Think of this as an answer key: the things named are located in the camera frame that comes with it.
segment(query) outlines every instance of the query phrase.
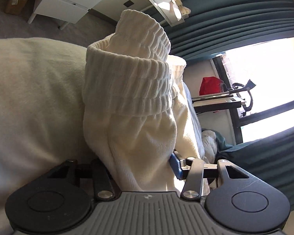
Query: black window frame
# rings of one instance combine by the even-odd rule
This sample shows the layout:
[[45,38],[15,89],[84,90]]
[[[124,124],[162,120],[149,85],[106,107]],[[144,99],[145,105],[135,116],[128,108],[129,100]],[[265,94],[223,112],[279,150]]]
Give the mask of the black window frame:
[[[227,88],[231,88],[228,76],[226,74],[226,71],[224,69],[221,57],[215,57],[212,59],[214,62],[214,65],[216,67],[216,70],[218,72],[219,78],[225,83]],[[294,109],[294,101],[287,102],[285,104],[279,105],[277,107],[264,110],[261,112],[253,113],[251,115],[247,115],[245,117],[239,117],[239,114],[237,112],[237,109],[229,109],[233,130],[234,130],[234,136],[236,144],[243,143],[243,136],[242,136],[242,130],[241,126],[248,125],[269,117],[273,117],[275,115],[284,113],[288,110]]]

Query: curtain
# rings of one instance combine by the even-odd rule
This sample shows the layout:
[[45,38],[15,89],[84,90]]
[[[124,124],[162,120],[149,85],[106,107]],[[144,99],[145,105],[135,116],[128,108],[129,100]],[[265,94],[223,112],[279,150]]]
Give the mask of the curtain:
[[[191,9],[184,23],[163,25],[171,54],[208,59],[229,49],[294,37],[294,0],[182,0]],[[145,11],[158,22],[163,17]]]
[[286,195],[294,210],[294,127],[217,153]]

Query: baseboard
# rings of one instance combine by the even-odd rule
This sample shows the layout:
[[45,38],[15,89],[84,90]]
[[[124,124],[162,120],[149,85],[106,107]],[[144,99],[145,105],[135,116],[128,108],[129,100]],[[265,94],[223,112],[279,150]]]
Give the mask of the baseboard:
[[110,17],[108,17],[108,16],[106,16],[106,15],[102,14],[101,12],[96,11],[96,10],[94,10],[94,9],[90,9],[90,10],[88,11],[88,13],[90,13],[90,14],[96,16],[97,18],[100,18],[100,19],[102,19],[102,20],[104,20],[104,21],[110,23],[111,25],[116,26],[117,23],[118,23],[118,22],[115,21],[114,19],[112,19],[112,18],[110,18]]

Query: red fabric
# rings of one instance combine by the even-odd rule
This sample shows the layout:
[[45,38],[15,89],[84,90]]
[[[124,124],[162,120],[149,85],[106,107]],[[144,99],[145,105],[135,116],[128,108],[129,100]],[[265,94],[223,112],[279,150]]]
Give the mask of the red fabric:
[[209,95],[223,92],[224,82],[216,77],[204,77],[199,90],[199,95]]

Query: window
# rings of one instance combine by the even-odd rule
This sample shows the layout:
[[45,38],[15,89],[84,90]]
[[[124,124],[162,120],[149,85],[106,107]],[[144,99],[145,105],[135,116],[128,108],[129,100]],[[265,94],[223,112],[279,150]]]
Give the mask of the window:
[[[220,78],[256,87],[251,111],[231,110],[237,143],[264,138],[294,126],[294,38],[258,43],[226,51],[213,59]],[[250,102],[247,92],[242,98]]]

